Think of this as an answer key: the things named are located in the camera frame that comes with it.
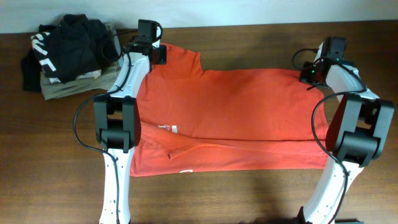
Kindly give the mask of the orange red t-shirt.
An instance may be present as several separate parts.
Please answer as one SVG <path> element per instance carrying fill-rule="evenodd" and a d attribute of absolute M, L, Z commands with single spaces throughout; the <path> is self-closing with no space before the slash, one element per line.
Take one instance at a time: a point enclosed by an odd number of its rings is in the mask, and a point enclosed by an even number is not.
<path fill-rule="evenodd" d="M 201 55 L 167 46 L 140 87 L 134 177 L 222 170 L 321 169 L 323 98 L 279 68 L 204 70 Z"/>

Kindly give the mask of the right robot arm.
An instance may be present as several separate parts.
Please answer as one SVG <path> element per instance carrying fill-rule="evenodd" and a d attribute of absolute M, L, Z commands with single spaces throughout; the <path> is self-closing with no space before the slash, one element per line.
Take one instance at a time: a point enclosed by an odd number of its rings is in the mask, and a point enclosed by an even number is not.
<path fill-rule="evenodd" d="M 394 104 L 375 95 L 358 75 L 355 67 L 334 60 L 317 59 L 305 63 L 300 81 L 313 87 L 327 86 L 331 98 L 340 102 L 324 142 L 318 145 L 328 156 L 320 181 L 295 223 L 335 223 L 345 195 L 355 178 L 383 152 L 394 114 Z"/>

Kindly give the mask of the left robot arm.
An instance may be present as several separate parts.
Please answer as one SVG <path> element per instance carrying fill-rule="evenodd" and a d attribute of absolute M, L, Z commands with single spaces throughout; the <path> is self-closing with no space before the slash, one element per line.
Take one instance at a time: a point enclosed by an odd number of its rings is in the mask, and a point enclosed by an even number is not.
<path fill-rule="evenodd" d="M 153 65 L 167 63 L 167 47 L 151 45 L 147 55 L 133 48 L 123 57 L 115 83 L 94 99 L 97 141 L 105 151 L 104 200 L 100 223 L 130 223 L 130 166 L 141 138 L 137 94 Z"/>

